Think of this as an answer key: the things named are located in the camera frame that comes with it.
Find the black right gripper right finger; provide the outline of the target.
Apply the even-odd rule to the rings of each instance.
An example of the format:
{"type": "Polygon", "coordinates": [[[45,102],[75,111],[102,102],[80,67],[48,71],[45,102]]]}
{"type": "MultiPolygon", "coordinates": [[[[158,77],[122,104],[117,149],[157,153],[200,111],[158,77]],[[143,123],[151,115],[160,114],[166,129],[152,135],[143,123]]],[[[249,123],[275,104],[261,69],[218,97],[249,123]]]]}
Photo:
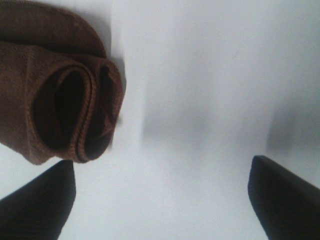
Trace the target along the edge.
{"type": "Polygon", "coordinates": [[[320,238],[320,190],[263,155],[252,159],[248,197],[270,240],[320,238]]]}

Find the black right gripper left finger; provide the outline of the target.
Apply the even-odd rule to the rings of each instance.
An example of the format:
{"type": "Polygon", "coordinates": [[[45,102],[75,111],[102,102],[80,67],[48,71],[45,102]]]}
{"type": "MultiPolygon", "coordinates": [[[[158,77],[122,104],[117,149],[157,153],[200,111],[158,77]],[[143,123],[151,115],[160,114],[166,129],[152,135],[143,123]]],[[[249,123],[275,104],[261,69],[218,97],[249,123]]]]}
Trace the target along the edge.
{"type": "Polygon", "coordinates": [[[56,240],[76,198],[74,165],[62,160],[0,201],[2,240],[56,240]]]}

